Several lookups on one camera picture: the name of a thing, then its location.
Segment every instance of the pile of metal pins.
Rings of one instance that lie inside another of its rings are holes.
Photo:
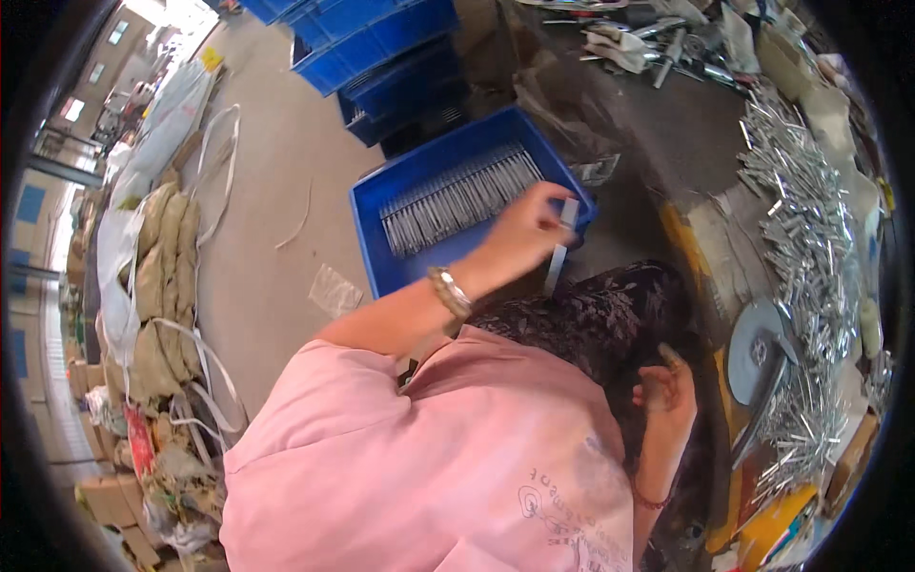
[[[779,277],[781,311],[799,341],[790,368],[768,404],[759,439],[777,458],[757,483],[754,503],[786,488],[816,482],[839,442],[847,404],[838,388],[840,362],[856,338],[859,274],[852,222],[838,173],[797,110],[755,92],[740,121],[749,151],[738,175],[772,202],[760,223],[770,245],[764,254]]]
[[[497,147],[394,197],[380,210],[394,255],[404,258],[499,214],[544,176],[521,144]]]

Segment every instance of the hand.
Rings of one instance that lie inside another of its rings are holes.
[[[632,403],[645,407],[648,417],[642,456],[658,457],[655,461],[665,461],[676,471],[696,416],[693,372],[667,344],[661,344],[658,352],[667,367],[639,369],[642,383],[632,388]]]
[[[557,244],[572,242],[575,233],[560,224],[549,203],[549,199],[571,196],[564,187],[540,182],[509,205],[483,244],[451,265],[464,293],[470,299],[485,296],[536,268]]]

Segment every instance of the woman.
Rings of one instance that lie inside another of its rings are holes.
[[[663,345],[667,367],[639,370],[632,402],[647,425],[630,478],[586,373],[673,320],[675,275],[641,264],[558,300],[509,302],[402,391],[395,379],[395,361],[468,302],[573,239],[548,202],[568,195],[535,185],[466,258],[334,321],[293,357],[225,458],[220,539],[234,572],[638,567],[696,415],[692,374]]]

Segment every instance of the bracelet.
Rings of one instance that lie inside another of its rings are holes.
[[[435,289],[438,299],[442,301],[445,308],[448,308],[449,312],[459,319],[467,319],[470,316],[470,298],[455,283],[454,276],[448,272],[447,268],[431,266],[429,280],[432,282],[432,288]]]
[[[640,504],[641,506],[645,507],[646,509],[648,509],[650,511],[659,511],[659,510],[663,509],[665,506],[667,506],[668,504],[670,504],[670,502],[671,502],[671,495],[673,494],[673,485],[671,485],[671,489],[669,491],[667,491],[666,499],[664,499],[661,502],[651,502],[648,499],[646,499],[645,497],[641,496],[641,493],[639,492],[638,487],[635,486],[635,477],[630,477],[630,484],[632,485],[632,498],[635,500],[635,502],[637,502],[638,504]]]

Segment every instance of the concrete floor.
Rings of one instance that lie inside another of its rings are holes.
[[[290,44],[282,28],[265,27],[247,13],[220,24],[205,43],[225,57],[231,74],[213,110],[239,103],[242,125],[231,201],[201,251],[200,326],[250,418],[289,358],[330,321],[308,299],[322,264],[359,287],[363,304],[371,301],[348,191],[384,158],[379,147],[366,149],[345,130],[333,96],[322,98],[289,71]],[[641,258],[666,258],[657,215],[625,157],[618,173],[594,189],[600,213],[566,266],[575,280]],[[311,179],[305,228],[277,251],[275,245],[301,222]],[[225,169],[199,191],[204,227],[218,208],[224,181]],[[220,392],[218,401],[228,405]]]

